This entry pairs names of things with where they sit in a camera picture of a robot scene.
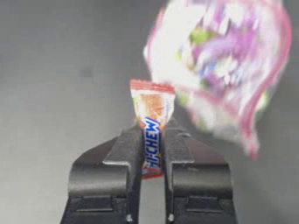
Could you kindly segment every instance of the pink plastic bag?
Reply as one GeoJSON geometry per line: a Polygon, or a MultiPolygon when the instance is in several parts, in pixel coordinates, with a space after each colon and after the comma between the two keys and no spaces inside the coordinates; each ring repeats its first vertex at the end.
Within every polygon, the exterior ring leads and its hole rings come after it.
{"type": "Polygon", "coordinates": [[[292,29],[280,1],[172,0],[144,48],[196,127],[257,155],[256,119],[285,67],[292,29]]]}

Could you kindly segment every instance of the candy bag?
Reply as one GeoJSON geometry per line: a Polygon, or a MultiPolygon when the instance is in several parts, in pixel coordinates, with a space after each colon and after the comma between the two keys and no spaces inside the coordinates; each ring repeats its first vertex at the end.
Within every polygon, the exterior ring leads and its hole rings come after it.
{"type": "Polygon", "coordinates": [[[196,127],[257,155],[255,129],[285,67],[292,29],[276,0],[172,0],[144,57],[196,127]]]}
{"type": "Polygon", "coordinates": [[[173,87],[130,80],[136,120],[144,130],[144,179],[162,175],[161,133],[173,113],[173,87]]]}

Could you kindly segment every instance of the red candy wrapper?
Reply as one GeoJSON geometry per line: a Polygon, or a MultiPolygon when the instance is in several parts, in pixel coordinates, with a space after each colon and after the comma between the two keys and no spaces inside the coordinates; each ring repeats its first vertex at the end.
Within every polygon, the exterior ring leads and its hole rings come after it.
{"type": "Polygon", "coordinates": [[[145,80],[130,80],[136,120],[144,130],[142,177],[162,176],[161,138],[173,114],[173,87],[145,80]]]}

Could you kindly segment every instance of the gray floor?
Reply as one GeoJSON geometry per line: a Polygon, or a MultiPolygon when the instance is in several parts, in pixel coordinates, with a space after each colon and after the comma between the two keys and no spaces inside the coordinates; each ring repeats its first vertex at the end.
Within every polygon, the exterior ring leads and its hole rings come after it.
{"type": "MultiPolygon", "coordinates": [[[[128,83],[130,78],[148,78],[141,50],[161,4],[158,0],[0,0],[2,223],[60,222],[70,163],[132,124],[128,83]]],[[[249,162],[231,149],[235,146],[201,136],[176,110],[180,123],[231,162],[241,224],[295,224],[299,219],[296,4],[285,1],[293,50],[257,125],[259,161],[249,162]]],[[[140,223],[162,224],[162,181],[146,181],[142,188],[140,223]]]]}

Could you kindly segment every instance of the black plastic part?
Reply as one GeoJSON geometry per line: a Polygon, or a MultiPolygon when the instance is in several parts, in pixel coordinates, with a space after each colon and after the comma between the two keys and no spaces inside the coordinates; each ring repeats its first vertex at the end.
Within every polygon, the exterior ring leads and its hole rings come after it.
{"type": "Polygon", "coordinates": [[[229,166],[174,120],[162,133],[165,223],[236,224],[229,166]]]}
{"type": "Polygon", "coordinates": [[[134,126],[78,157],[60,224],[137,224],[142,141],[134,126]]]}

